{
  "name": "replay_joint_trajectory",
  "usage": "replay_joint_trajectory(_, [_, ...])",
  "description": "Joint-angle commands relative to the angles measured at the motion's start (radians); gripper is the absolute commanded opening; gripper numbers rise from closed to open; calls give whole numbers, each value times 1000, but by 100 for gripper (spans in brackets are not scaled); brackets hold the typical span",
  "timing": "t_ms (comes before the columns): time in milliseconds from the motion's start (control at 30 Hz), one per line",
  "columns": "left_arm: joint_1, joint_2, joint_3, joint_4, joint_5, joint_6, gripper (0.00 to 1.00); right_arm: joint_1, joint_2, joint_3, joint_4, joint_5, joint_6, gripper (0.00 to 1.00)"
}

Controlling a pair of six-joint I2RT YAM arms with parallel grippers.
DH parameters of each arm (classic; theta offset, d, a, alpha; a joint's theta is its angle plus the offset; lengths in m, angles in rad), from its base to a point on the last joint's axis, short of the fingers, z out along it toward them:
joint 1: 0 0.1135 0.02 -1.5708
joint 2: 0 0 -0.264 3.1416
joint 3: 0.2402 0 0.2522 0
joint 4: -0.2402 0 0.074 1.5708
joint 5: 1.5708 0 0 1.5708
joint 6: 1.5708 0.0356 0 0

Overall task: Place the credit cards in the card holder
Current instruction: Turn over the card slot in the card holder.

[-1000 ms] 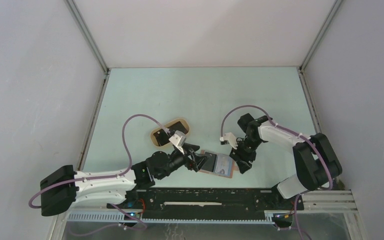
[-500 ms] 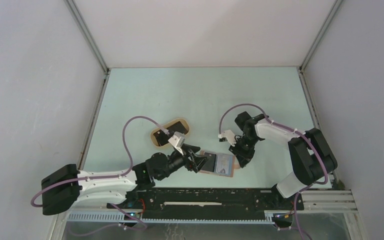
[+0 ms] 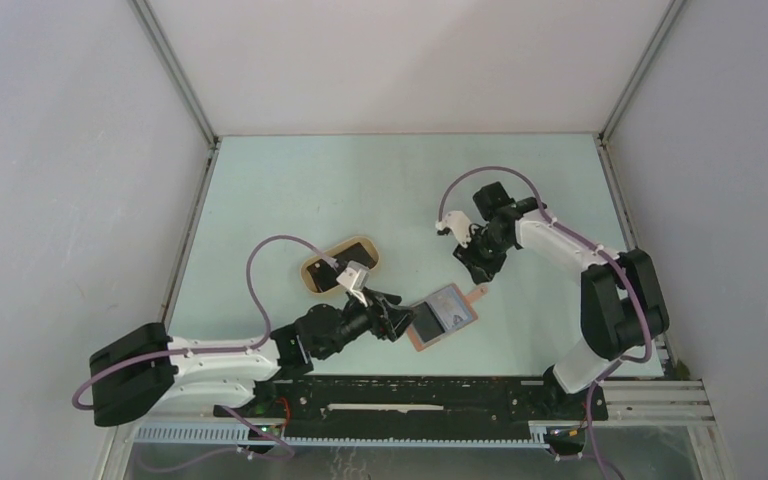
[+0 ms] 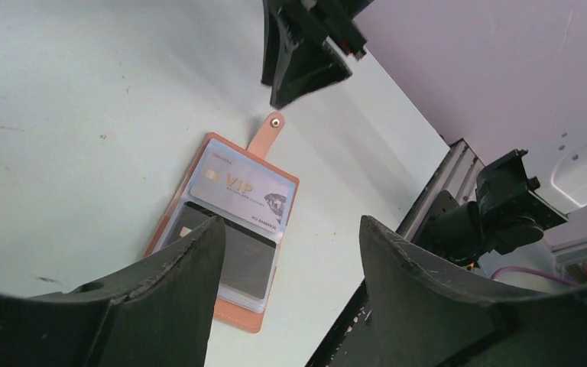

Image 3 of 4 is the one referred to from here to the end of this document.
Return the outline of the pink leather card holder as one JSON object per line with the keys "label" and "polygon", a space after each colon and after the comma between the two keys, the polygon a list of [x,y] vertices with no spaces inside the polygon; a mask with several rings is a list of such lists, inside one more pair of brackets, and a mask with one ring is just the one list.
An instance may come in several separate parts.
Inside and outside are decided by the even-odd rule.
{"label": "pink leather card holder", "polygon": [[474,324],[479,318],[474,304],[488,290],[488,285],[484,283],[464,293],[452,283],[414,304],[411,309],[415,318],[406,331],[414,349],[422,352]]}

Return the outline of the beige oval card tray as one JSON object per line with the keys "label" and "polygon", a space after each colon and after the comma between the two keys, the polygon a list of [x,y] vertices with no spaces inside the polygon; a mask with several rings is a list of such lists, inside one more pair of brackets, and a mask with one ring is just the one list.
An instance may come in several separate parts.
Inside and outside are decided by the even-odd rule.
{"label": "beige oval card tray", "polygon": [[380,263],[380,253],[374,242],[366,236],[353,236],[324,253],[337,262],[335,270],[320,256],[314,255],[300,267],[300,276],[305,288],[315,295],[334,293],[339,284],[339,273],[350,263],[356,262],[369,270],[375,270]]}

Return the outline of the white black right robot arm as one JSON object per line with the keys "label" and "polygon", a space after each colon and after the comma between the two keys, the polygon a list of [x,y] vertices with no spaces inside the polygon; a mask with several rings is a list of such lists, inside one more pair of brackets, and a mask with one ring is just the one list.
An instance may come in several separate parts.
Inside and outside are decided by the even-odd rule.
{"label": "white black right robot arm", "polygon": [[568,274],[580,288],[582,338],[544,375],[545,411],[566,418],[582,403],[581,391],[641,347],[641,362],[652,355],[654,337],[670,325],[651,256],[596,244],[562,225],[537,198],[516,201],[501,183],[482,187],[473,202],[483,219],[462,211],[439,212],[441,235],[457,241],[453,255],[476,284],[493,280],[511,249],[531,249]]}

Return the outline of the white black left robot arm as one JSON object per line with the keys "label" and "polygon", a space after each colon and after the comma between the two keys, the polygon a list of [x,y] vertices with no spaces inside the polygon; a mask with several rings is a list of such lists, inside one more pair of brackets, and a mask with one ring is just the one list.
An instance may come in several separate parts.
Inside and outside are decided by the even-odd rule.
{"label": "white black left robot arm", "polygon": [[341,308],[316,304],[265,338],[201,341],[173,337],[157,322],[144,324],[89,358],[89,410],[98,427],[135,422],[150,412],[197,406],[245,409],[264,416],[276,403],[269,382],[294,379],[316,360],[342,352],[370,334],[395,342],[417,317],[397,295],[363,290]]}

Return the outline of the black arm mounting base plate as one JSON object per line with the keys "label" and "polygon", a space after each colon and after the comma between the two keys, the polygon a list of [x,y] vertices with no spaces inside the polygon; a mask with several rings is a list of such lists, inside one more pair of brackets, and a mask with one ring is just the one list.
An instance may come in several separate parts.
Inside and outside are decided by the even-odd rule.
{"label": "black arm mounting base plate", "polygon": [[259,382],[236,408],[251,420],[278,420],[286,433],[450,439],[528,436],[540,423],[583,425],[608,417],[601,389],[556,397],[542,379],[522,376],[305,375]]}

